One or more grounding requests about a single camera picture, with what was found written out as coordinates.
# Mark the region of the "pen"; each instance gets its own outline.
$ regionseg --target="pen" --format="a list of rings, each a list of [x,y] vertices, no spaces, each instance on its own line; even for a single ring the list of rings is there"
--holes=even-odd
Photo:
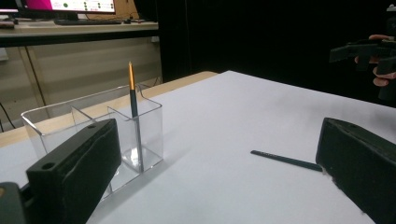
[[[136,91],[134,90],[134,69],[132,68],[131,62],[129,62],[129,94],[131,98],[132,118],[135,118],[138,116],[138,112],[137,112]]]
[[[137,159],[138,159],[138,166],[139,172],[144,172],[143,167],[143,151],[142,151],[142,143],[141,143],[141,136],[140,136],[140,121],[139,121],[139,114],[137,111],[137,101],[136,101],[136,91],[134,89],[134,69],[132,68],[132,63],[129,62],[129,95],[131,98],[131,111],[132,111],[132,118],[134,120],[134,129],[136,132],[136,150],[137,150]]]
[[[256,151],[256,150],[252,150],[250,153],[254,154],[254,155],[257,155],[257,156],[266,157],[266,158],[269,158],[269,159],[272,159],[272,160],[283,161],[283,162],[288,163],[288,164],[301,166],[301,167],[304,167],[306,169],[311,169],[311,170],[314,170],[314,171],[322,172],[322,168],[319,165],[311,163],[311,162],[298,161],[298,160],[295,160],[295,159],[291,159],[291,158],[287,158],[287,157],[281,157],[281,156],[277,156],[277,155],[274,155],[274,154],[261,152],[261,151]]]

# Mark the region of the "pen holder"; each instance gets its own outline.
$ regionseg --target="pen holder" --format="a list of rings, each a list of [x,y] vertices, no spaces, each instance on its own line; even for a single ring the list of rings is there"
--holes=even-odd
[[[103,199],[163,160],[162,105],[137,95],[132,118],[129,86],[48,105],[21,114],[37,159],[84,127],[104,119],[117,121],[122,163]]]

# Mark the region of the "black wall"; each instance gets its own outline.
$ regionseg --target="black wall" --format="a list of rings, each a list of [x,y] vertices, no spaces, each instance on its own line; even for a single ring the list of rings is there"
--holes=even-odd
[[[391,1],[157,1],[164,81],[241,73],[381,105],[374,75],[330,49],[386,32]]]

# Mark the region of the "gold pen cap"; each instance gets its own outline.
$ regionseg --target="gold pen cap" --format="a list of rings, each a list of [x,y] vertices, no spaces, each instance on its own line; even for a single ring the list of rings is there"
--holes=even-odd
[[[129,62],[129,89],[134,90],[134,69],[131,62]]]

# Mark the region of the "hand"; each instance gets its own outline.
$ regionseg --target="hand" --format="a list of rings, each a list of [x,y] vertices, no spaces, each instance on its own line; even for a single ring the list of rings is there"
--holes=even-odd
[[[387,35],[370,35],[369,39],[388,39],[389,37]],[[379,58],[377,57],[372,57],[370,59],[370,63],[378,63]],[[374,84],[378,87],[384,87],[389,84],[390,79],[396,78],[396,73],[389,73],[386,75],[378,75],[376,73],[377,66],[373,69],[374,75],[376,75],[376,78],[373,80]]]

